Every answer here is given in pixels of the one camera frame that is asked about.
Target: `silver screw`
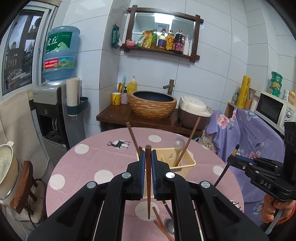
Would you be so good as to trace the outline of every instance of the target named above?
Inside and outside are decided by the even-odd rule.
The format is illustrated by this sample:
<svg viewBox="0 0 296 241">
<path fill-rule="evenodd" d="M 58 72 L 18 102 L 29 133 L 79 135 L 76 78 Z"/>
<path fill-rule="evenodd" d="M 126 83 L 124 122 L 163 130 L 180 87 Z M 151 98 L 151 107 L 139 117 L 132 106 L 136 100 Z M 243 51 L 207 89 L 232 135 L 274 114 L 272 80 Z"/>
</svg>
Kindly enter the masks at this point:
<svg viewBox="0 0 296 241">
<path fill-rule="evenodd" d="M 131 174 L 129 172 L 124 172 L 123 174 L 121 174 L 121 176 L 123 178 L 130 178 L 131 177 Z"/>
<path fill-rule="evenodd" d="M 95 182 L 88 182 L 86 186 L 87 186 L 87 188 L 91 189 L 96 186 L 96 183 Z"/>
<path fill-rule="evenodd" d="M 210 184 L 209 182 L 207 182 L 207 181 L 203 181 L 203 182 L 201 183 L 201 186 L 202 186 L 203 188 L 209 188 L 209 187 L 211 186 L 211 184 Z"/>
<path fill-rule="evenodd" d="M 167 173 L 165 174 L 165 176 L 166 176 L 167 178 L 174 178 L 174 177 L 175 177 L 175 174 L 174 174 L 173 172 L 167 172 Z"/>
</svg>

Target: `round table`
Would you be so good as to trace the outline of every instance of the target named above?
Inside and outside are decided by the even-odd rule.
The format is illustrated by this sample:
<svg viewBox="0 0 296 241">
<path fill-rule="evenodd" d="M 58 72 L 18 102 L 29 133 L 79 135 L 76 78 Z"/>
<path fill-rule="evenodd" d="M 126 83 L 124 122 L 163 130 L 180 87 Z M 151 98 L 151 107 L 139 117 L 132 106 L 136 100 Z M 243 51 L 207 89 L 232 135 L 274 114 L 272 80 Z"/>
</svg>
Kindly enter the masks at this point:
<svg viewBox="0 0 296 241">
<path fill-rule="evenodd" d="M 188 138 L 168 131 L 133 128 L 137 143 L 152 148 L 173 148 L 174 141 Z M 223 168 L 224 162 L 215 153 L 201 144 L 191 141 L 188 150 L 196 165 L 187 174 L 186 180 L 199 183 L 207 180 L 214 184 Z M 89 181 L 104 183 L 126 171 L 129 163 L 137 161 L 136 148 L 127 128 L 114 129 L 87 138 L 70 149 L 58 162 L 49 180 L 46 194 L 46 210 L 50 216 L 72 195 Z M 228 170 L 217 189 L 244 211 L 244 202 L 239 184 Z M 126 201 L 123 221 L 122 241 L 166 241 L 167 237 L 153 223 L 156 218 L 155 207 L 162 219 L 169 215 L 161 201 L 151 200 L 151 218 L 147 217 L 147 200 Z"/>
</svg>

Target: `hand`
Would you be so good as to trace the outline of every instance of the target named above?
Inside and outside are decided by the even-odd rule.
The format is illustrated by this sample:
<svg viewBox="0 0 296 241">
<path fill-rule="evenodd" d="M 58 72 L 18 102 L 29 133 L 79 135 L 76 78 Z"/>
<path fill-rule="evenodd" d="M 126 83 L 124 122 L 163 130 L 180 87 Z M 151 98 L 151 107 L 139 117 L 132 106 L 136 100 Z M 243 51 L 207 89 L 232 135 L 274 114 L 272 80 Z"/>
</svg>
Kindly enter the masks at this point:
<svg viewBox="0 0 296 241">
<path fill-rule="evenodd" d="M 261 218 L 264 223 L 269 223 L 273 221 L 276 208 L 284 209 L 284 212 L 280 217 L 279 221 L 288 217 L 292 213 L 296 202 L 294 200 L 289 199 L 286 202 L 275 201 L 274 204 L 272 204 L 273 200 L 274 198 L 267 194 L 264 196 L 264 203 L 261 207 Z"/>
</svg>

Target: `faucet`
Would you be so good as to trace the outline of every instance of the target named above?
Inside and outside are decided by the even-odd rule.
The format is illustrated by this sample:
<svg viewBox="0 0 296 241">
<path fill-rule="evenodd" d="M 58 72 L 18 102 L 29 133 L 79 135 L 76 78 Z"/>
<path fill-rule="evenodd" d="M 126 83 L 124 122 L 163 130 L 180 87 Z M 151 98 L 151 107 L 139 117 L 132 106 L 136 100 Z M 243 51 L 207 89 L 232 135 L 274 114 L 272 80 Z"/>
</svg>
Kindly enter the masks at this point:
<svg viewBox="0 0 296 241">
<path fill-rule="evenodd" d="M 163 88 L 164 89 L 168 89 L 168 95 L 172 95 L 173 93 L 173 88 L 175 87 L 174 85 L 174 80 L 170 80 L 170 84 L 169 85 L 165 85 Z"/>
</svg>

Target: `yellow plastic basket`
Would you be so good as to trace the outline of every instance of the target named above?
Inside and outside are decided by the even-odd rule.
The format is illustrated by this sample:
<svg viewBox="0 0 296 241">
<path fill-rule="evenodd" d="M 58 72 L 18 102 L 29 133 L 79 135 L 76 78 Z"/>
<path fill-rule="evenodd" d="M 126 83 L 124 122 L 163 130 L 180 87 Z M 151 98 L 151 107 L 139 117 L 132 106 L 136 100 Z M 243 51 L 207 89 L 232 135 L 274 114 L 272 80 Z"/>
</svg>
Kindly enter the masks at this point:
<svg viewBox="0 0 296 241">
<path fill-rule="evenodd" d="M 180 161 L 180 163 L 177 167 L 175 167 L 176 155 L 177 155 L 175 148 L 153 148 L 152 150 L 156 150 L 157 160 L 166 162 L 169 165 L 171 172 L 174 172 L 184 178 L 186 177 L 187 173 L 190 172 L 191 169 L 196 164 L 195 160 L 193 159 L 192 154 L 188 150 L 186 150 L 185 154 L 183 155 L 182 160 Z M 151 197 L 152 198 L 154 197 L 152 180 L 151 180 Z M 146 169 L 145 169 L 143 198 L 147 198 Z"/>
</svg>

